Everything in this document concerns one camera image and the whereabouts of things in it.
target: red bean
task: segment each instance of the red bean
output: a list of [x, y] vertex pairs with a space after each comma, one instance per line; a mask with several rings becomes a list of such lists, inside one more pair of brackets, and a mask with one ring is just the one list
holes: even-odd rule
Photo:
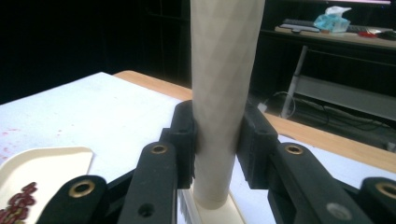
[[8, 217], [10, 213], [11, 213], [10, 211], [2, 209], [0, 211], [0, 223], [3, 223], [6, 220], [6, 217]]
[[11, 207], [9, 208], [9, 211], [11, 212], [11, 213], [16, 213], [17, 212], [17, 210], [18, 210], [18, 206], [17, 205], [11, 205]]
[[27, 205], [33, 205], [35, 204], [35, 199], [29, 195], [29, 197], [26, 197], [26, 204]]
[[36, 185], [36, 182], [32, 182], [32, 183], [26, 185], [25, 187], [23, 187], [22, 191], [26, 191], [27, 189], [34, 188], [35, 185]]
[[20, 220], [24, 220], [27, 218], [27, 211], [28, 211], [27, 208], [22, 209], [21, 214], [20, 214]]
[[32, 187], [32, 188], [26, 189], [24, 192], [27, 194], [31, 194], [31, 193], [35, 192], [36, 190], [37, 190], [37, 188]]
[[11, 199], [8, 200], [8, 204], [14, 204], [19, 198], [21, 198], [21, 196], [21, 193], [15, 194]]
[[18, 201], [18, 203], [17, 203], [17, 206], [18, 206], [19, 208], [26, 207], [26, 200], [25, 200], [24, 198], [20, 199], [20, 200]]

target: white tube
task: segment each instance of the white tube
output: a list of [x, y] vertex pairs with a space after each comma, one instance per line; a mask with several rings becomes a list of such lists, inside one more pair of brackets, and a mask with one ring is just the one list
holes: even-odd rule
[[194, 198], [215, 209], [228, 196], [264, 0], [191, 0]]
[[288, 114], [289, 114], [290, 102], [293, 99], [293, 95], [296, 91], [297, 83], [298, 80], [300, 79], [301, 68], [303, 67], [305, 55], [307, 51], [308, 51], [308, 46], [303, 46], [303, 49], [301, 50], [300, 58], [297, 62], [296, 69], [294, 70], [293, 78], [291, 79], [288, 95], [286, 95], [285, 104], [283, 104], [282, 112], [280, 113], [280, 117], [282, 119], [289, 118]]

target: table surface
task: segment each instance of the table surface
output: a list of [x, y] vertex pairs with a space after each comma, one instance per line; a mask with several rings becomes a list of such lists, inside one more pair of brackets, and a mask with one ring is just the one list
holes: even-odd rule
[[[192, 98], [192, 91], [190, 89], [134, 71], [123, 71], [114, 76], [182, 101]], [[264, 116], [279, 134], [284, 134], [313, 147], [318, 147], [346, 158], [396, 173], [395, 153], [364, 145], [345, 137], [326, 133], [270, 114], [264, 114]]]

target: white pole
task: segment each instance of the white pole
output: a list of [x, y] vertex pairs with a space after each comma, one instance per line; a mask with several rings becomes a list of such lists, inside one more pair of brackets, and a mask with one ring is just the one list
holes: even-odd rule
[[301, 50], [300, 58], [297, 62], [296, 69], [294, 70], [293, 78], [291, 79], [291, 83], [289, 85], [289, 90], [288, 90], [288, 94], [286, 95], [285, 104], [283, 104], [282, 112], [280, 113], [280, 117], [283, 119], [287, 119], [289, 117], [288, 114], [289, 114], [291, 98], [293, 97], [296, 91], [297, 83], [300, 78], [301, 68], [303, 67], [305, 55], [307, 51], [308, 51], [308, 46], [303, 46], [303, 49]]
[[191, 0], [193, 195], [207, 209], [229, 193], [263, 9], [264, 0]]

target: dark background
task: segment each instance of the dark background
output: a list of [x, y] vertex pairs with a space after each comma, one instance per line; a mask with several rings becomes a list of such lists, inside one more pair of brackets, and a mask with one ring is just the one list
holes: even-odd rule
[[[312, 21], [333, 5], [267, 0], [262, 29], [273, 31], [286, 18]], [[395, 8], [345, 6], [352, 7], [344, 14], [352, 24], [396, 29]], [[0, 29], [0, 104], [100, 71], [135, 70], [191, 86], [188, 0], [1, 1]], [[262, 32], [251, 93], [265, 99], [286, 91], [301, 47]], [[396, 96], [395, 66], [350, 59], [396, 62], [394, 52], [314, 49], [330, 54], [308, 52], [303, 74]]]

